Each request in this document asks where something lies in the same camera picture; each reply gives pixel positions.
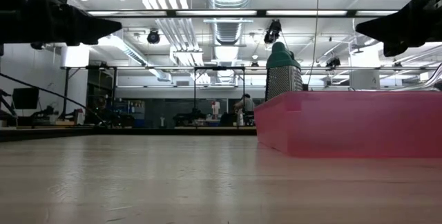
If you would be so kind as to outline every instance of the metal pole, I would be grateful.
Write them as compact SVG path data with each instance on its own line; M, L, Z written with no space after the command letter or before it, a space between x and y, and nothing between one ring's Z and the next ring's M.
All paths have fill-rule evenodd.
M67 97L68 97L68 88L69 88L69 71L70 68L66 68L66 76L64 79L64 99L63 99L63 111L61 111L61 115L59 118L64 118L64 116L66 116L66 101L67 101Z
M117 88L118 68L113 68L112 111L115 111L115 90Z
M242 69L242 123L244 123L244 115L246 113L246 70Z
M196 70L197 68L193 69L193 110L194 114L196 114Z

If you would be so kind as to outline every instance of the person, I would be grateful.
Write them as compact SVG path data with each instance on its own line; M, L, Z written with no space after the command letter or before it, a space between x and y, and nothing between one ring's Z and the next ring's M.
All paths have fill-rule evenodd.
M250 94L244 94L241 100L235 104L235 109L242 109L244 112L253 112L253 110L255 109L255 103L253 103Z

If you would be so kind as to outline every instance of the cable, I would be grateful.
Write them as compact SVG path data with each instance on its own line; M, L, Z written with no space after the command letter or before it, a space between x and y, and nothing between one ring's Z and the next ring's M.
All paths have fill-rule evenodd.
M255 54L256 54L256 51L258 50L258 47L260 46L262 40L264 39L264 35L265 35L265 33L266 33L266 30L263 30L263 31L262 31L262 34L261 34L260 41L259 41L258 44L256 45L256 48L255 48L255 50L253 51L253 54L252 54L252 55L255 55Z
M15 105L14 105L14 98L11 96L11 108L14 110L14 119L15 119L15 129L19 128L19 116L17 115L17 112L15 111Z
M41 87L39 87L39 86L34 86L34 85L29 84L29 83L22 82L21 80L18 80L18 79L12 78L12 77L9 76L9 75L5 75L5 74L3 74L3 73L0 73L0 76L1 76L1 77L4 77L4 78L6 78L6 79L12 80L13 82L17 82L17 83L20 83L20 84L23 84L23 85L25 85L25 86L29 86L29 87L32 87L32 88L37 88L37 89L39 89L39 90L41 90L41 91L43 91L43 92L47 92L47 93L50 93L50 94L56 95L56 96L58 96L58 97L62 97L63 99L66 99L66 100L68 100L69 102L72 102L72 103L74 103L74 104L76 104L76 105L78 105L78 106L81 106L82 108L84 108L84 109L86 109L87 111L91 112L93 115L95 115L95 117L97 117L97 119L98 119L99 121L101 121L106 127L108 127L108 125L105 123L105 121L104 121L103 119L101 119L101 118L100 118L100 117L99 117L94 111L90 110L89 108L87 108L87 107L84 106L83 104L80 104L80 103L78 103L78 102L76 102L76 101L74 101L74 100L71 100L71 99L68 98L68 97L64 97L63 95L61 95L61 94L59 94L59 93L55 93L55 92L49 91L49 90L47 90L47 89L41 88Z
M282 35L282 38L284 39L286 49L289 50L289 44L287 44L287 41L285 40L284 32L282 30L281 30L281 35Z
M310 68L310 75L309 75L309 81L307 82L307 85L310 84L311 74L313 73L313 67L315 66L315 55L316 55L316 40L318 39L318 10L319 10L319 0L316 0L316 24L315 24L315 42L313 44L313 60L311 61L311 68Z

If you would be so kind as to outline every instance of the black equipment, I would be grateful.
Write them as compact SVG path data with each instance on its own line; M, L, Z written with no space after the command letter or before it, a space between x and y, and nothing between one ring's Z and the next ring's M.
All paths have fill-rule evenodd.
M358 24L356 31L384 43L384 56L442 41L442 0L411 0L398 12Z
M67 4L68 0L0 0L0 46L64 42L68 46L98 44L98 39L122 28Z
M151 30L151 32L147 36L147 42L150 44L158 44L160 42L160 35L158 34L158 30Z
M264 36L264 43L272 44L279 38L279 32L281 32L282 27L279 20L272 20L267 33Z
M336 67L340 66L340 59L339 57L335 57L330 60L330 62L327 62L325 65L327 68L335 69Z
M5 105L5 107L7 108L7 110L9 110L10 113L6 113L5 111L2 111L0 109L0 120L7 120L9 118L17 116L14 109L5 101L3 97L11 97L11 95L0 89L0 106L2 104Z
M36 109L39 103L39 89L15 88L12 101L15 109Z
M178 113L173 117L176 127L185 127L193 124L194 120L205 119L206 115L201 113L199 109L192 109L191 113Z

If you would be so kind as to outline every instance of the ceiling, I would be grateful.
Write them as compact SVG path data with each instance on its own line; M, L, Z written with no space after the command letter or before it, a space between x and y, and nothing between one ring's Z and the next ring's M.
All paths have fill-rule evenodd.
M364 9L364 10L398 10L410 0L251 0L250 8L253 9ZM207 8L207 0L187 0L192 9ZM70 0L74 4L85 10L144 10L146 9L142 0ZM152 28L159 28L154 19L114 19L120 21L124 27L124 38L133 47L142 53L148 62L155 66L172 66L169 59L170 43L165 36L161 35L159 44L148 44L147 34ZM250 18L253 23L245 24L242 30L238 63L249 66L253 61L252 55L257 55L257 60L261 64L267 60L271 47L266 46L262 40L264 31L269 27L271 19ZM282 37L278 41L285 43L290 51L293 51L301 66L311 66L312 61L324 55L327 51L335 48L335 55L341 60L342 66L349 64L348 43L354 39L354 24L367 21L369 19L315 19L315 18L284 18L282 24ZM193 28L202 49L204 62L213 62L216 58L213 54L213 39L211 26L203 23L203 19L193 19ZM358 44L363 44L368 38L358 36ZM390 65L393 59L401 59L410 55L416 55L433 48L439 44L429 44L420 48L410 48L398 57L386 58L380 56L381 64ZM112 46L94 47L91 59L103 60L109 64L118 66L133 65L131 60L123 52ZM432 66L437 66L435 61L439 61L441 56L435 53L424 59L417 59L406 66L422 66L430 62Z

